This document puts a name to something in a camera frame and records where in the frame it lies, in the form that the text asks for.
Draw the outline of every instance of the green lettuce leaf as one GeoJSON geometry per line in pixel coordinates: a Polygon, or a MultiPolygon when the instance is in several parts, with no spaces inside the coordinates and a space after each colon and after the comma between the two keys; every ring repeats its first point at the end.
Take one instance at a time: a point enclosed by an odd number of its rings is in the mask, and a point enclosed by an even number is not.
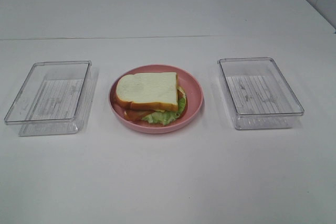
{"type": "Polygon", "coordinates": [[[163,125],[167,125],[178,119],[185,109],[186,101],[184,98],[180,98],[177,103],[179,107],[178,111],[155,111],[152,114],[143,117],[141,120],[147,121],[149,123],[161,123],[163,125]]]}

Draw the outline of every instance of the white table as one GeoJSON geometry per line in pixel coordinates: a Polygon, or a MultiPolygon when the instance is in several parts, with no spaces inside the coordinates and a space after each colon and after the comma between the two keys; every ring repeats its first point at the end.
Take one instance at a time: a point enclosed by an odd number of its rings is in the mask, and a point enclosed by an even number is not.
{"type": "Polygon", "coordinates": [[[328,223],[336,220],[336,47],[333,36],[0,41],[0,114],[31,65],[92,60],[89,123],[74,135],[18,137],[0,124],[0,223],[328,223]],[[216,60],[273,57],[306,110],[301,125],[237,131],[216,60]],[[113,81],[150,63],[201,83],[198,117],[141,134],[108,104],[113,81]]]}
{"type": "Polygon", "coordinates": [[[0,0],[0,39],[334,32],[305,0],[0,0]]]}

